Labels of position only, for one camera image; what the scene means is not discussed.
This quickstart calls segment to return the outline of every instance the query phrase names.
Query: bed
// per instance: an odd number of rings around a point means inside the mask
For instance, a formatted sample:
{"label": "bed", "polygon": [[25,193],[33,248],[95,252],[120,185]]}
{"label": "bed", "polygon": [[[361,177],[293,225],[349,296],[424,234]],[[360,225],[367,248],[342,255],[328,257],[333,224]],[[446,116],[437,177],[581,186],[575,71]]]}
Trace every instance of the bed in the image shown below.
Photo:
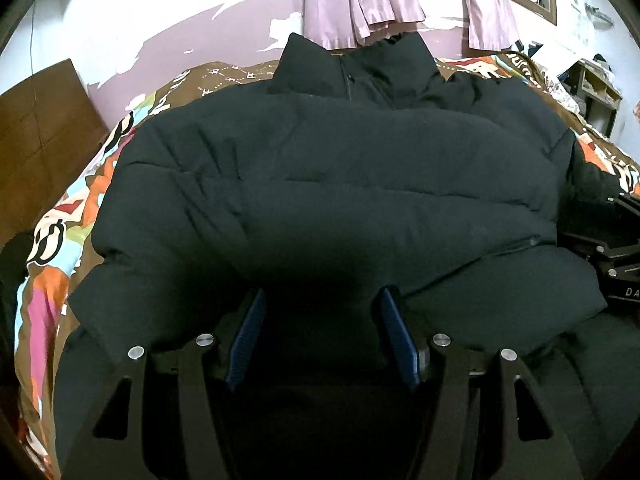
{"label": "bed", "polygon": [[[640,194],[638,165],[575,114],[564,89],[551,84],[528,57],[507,52],[436,61],[445,78],[455,72],[483,78],[516,77],[535,88],[574,130],[585,160],[617,177],[620,192]],[[92,247],[91,232],[120,153],[148,118],[229,85],[269,79],[277,66],[277,61],[247,68],[210,62],[178,74],[116,125],[89,166],[38,222],[27,262],[28,277],[18,290],[14,350],[20,381],[18,439],[48,478],[60,478],[52,397],[56,371],[66,338],[79,325],[66,298],[102,261]]]}

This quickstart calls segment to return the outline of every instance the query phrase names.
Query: wall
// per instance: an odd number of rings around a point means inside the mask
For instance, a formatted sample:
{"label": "wall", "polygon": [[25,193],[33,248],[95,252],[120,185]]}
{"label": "wall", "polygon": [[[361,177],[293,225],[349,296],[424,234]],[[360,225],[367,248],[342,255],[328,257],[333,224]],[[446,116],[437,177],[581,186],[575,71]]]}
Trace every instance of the wall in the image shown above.
{"label": "wall", "polygon": [[[640,122],[633,115],[640,88],[633,78],[640,49],[608,0],[588,0],[616,20],[596,30],[585,51],[601,53],[624,95],[613,139],[640,158]],[[420,0],[420,27],[437,57],[469,55],[463,0]],[[558,27],[523,7],[512,7],[524,43],[545,43],[574,30],[581,2],[558,0]],[[38,0],[34,69],[70,57],[92,102],[111,127],[130,104],[177,73],[210,60],[251,66],[277,59],[290,32],[302,27],[302,0]],[[0,56],[0,92],[31,74],[31,15]]]}

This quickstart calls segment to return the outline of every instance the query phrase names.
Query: wire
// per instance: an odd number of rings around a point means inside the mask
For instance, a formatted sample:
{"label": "wire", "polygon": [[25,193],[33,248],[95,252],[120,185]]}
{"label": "wire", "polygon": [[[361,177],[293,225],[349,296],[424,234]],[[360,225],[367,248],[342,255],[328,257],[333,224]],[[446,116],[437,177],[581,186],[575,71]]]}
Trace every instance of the wire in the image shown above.
{"label": "wire", "polygon": [[36,17],[36,3],[37,0],[33,3],[33,7],[31,8],[31,37],[29,40],[29,58],[31,62],[31,90],[33,91],[33,118],[36,121],[36,133],[38,134],[38,142],[40,143],[40,150],[42,152],[42,165],[44,166],[45,172],[47,173],[47,181],[49,182],[49,193],[53,193],[53,173],[51,172],[51,168],[49,167],[49,161],[45,156],[44,152],[44,142],[42,142],[42,135],[40,129],[40,121],[38,120],[38,111],[37,111],[37,102],[38,102],[38,93],[36,92],[36,83],[34,81],[34,73],[33,73],[33,31],[35,28],[35,17]]}

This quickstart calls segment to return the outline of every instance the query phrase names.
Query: blue gripper pad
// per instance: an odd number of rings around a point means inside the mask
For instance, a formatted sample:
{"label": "blue gripper pad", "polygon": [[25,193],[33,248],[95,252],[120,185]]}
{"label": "blue gripper pad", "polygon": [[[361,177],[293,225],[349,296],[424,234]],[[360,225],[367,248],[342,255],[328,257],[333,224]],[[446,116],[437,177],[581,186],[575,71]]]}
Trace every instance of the blue gripper pad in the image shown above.
{"label": "blue gripper pad", "polygon": [[238,330],[229,350],[229,368],[225,382],[231,391],[244,381],[244,375],[254,353],[265,315],[266,301],[264,291],[260,289],[255,295],[254,302],[247,310],[240,330]]}
{"label": "blue gripper pad", "polygon": [[386,288],[382,291],[380,306],[382,308],[383,323],[389,336],[402,380],[409,388],[415,390],[420,384],[418,351],[400,316],[400,312],[398,312],[396,302]]}

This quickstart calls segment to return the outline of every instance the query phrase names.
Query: pink curtain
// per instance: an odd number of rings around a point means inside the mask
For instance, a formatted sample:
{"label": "pink curtain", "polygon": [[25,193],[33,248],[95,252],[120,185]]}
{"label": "pink curtain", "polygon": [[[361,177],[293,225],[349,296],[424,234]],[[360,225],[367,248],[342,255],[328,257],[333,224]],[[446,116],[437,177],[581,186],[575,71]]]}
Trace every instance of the pink curtain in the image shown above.
{"label": "pink curtain", "polygon": [[424,19],[418,0],[305,0],[304,35],[327,49],[354,48]]}
{"label": "pink curtain", "polygon": [[509,0],[466,0],[469,46],[502,50],[520,39]]}

